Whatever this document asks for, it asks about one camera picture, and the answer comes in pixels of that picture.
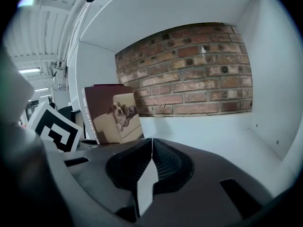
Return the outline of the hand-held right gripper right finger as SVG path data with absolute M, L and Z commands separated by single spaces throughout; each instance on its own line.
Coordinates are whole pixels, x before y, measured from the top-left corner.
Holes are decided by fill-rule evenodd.
M 186 154 L 194 170 L 176 192 L 154 195 L 138 220 L 143 227 L 229 227 L 273 199 L 258 180 L 218 154 L 157 138 L 153 144 L 154 152 L 165 146 Z

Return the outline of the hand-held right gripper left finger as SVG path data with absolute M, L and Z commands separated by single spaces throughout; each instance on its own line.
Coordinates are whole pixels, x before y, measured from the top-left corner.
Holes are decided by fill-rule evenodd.
M 140 217 L 137 183 L 151 159 L 151 139 L 63 154 L 66 166 L 84 191 L 131 223 Z

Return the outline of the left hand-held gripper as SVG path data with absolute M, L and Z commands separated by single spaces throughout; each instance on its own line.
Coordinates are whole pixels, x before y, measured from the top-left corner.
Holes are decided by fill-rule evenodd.
M 75 151 L 83 133 L 82 127 L 68 120 L 46 102 L 35 109 L 28 127 L 41 139 L 53 142 L 59 152 Z

